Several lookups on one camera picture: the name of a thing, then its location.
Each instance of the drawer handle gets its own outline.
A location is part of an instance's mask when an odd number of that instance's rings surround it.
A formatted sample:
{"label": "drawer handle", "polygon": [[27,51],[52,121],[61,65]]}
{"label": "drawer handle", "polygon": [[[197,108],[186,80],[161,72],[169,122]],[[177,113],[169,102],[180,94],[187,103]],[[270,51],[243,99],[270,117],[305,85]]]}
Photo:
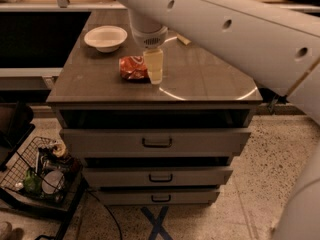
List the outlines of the drawer handle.
{"label": "drawer handle", "polygon": [[167,203],[171,201],[171,195],[168,195],[167,198],[154,197],[154,195],[151,195],[151,201],[154,203]]}
{"label": "drawer handle", "polygon": [[147,140],[145,138],[142,138],[142,145],[145,148],[170,148],[172,146],[172,139],[169,138],[168,143],[166,144],[155,144],[155,143],[147,143]]}
{"label": "drawer handle", "polygon": [[155,183],[168,183],[168,182],[171,182],[172,179],[173,179],[173,175],[171,173],[168,179],[155,179],[155,178],[160,178],[160,177],[158,176],[158,177],[152,178],[152,175],[149,174],[149,181],[150,182],[155,182]]}

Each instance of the black tape x mark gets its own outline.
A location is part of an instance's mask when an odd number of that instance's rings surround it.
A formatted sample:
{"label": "black tape x mark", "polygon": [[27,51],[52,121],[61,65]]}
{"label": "black tape x mark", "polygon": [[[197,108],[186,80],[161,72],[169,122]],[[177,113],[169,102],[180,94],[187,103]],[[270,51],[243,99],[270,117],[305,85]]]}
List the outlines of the black tape x mark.
{"label": "black tape x mark", "polygon": [[150,233],[149,240],[155,240],[158,234],[160,234],[164,240],[173,240],[172,237],[162,226],[162,222],[167,214],[168,209],[168,206],[163,206],[161,208],[158,218],[155,219],[153,214],[149,211],[147,207],[141,208],[142,213],[148,218],[148,220],[153,225],[153,229]]}

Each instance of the terrazzo floor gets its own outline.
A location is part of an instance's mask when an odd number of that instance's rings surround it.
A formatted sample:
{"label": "terrazzo floor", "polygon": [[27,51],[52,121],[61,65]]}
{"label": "terrazzo floor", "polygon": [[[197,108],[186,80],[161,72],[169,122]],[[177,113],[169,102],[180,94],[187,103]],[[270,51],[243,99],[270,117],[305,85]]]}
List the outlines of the terrazzo floor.
{"label": "terrazzo floor", "polygon": [[[26,142],[34,136],[59,138],[56,119],[35,118],[33,123],[36,129]],[[256,115],[249,128],[249,141],[241,156],[233,160],[234,172],[213,205],[108,207],[120,226],[122,239],[270,239],[271,227],[280,218],[298,175],[320,139],[320,128],[304,115]],[[64,239],[120,239],[109,211],[85,193]],[[59,228],[56,221],[4,210],[0,210],[1,221],[12,224],[10,240],[53,236]]]}

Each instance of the gray drawer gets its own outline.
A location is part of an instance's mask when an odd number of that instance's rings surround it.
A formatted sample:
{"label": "gray drawer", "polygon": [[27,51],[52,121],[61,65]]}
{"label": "gray drawer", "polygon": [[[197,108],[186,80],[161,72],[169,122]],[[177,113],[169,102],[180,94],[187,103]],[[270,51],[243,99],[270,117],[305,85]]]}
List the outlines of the gray drawer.
{"label": "gray drawer", "polygon": [[248,128],[72,130],[61,137],[76,157],[235,156]]}
{"label": "gray drawer", "polygon": [[212,186],[226,184],[230,167],[84,168],[90,187]]}
{"label": "gray drawer", "polygon": [[104,205],[148,205],[148,204],[212,204],[219,190],[149,190],[149,191],[98,191],[96,196]]}

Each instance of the black wire basket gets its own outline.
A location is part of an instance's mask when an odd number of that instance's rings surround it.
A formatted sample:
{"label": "black wire basket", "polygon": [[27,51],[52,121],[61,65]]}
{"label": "black wire basket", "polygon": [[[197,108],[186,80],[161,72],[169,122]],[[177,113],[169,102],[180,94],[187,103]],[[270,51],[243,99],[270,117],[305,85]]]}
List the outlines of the black wire basket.
{"label": "black wire basket", "polygon": [[61,203],[81,166],[70,155],[63,163],[50,155],[56,144],[56,140],[35,137],[22,153],[16,152],[17,160],[0,182],[1,188],[28,198]]}

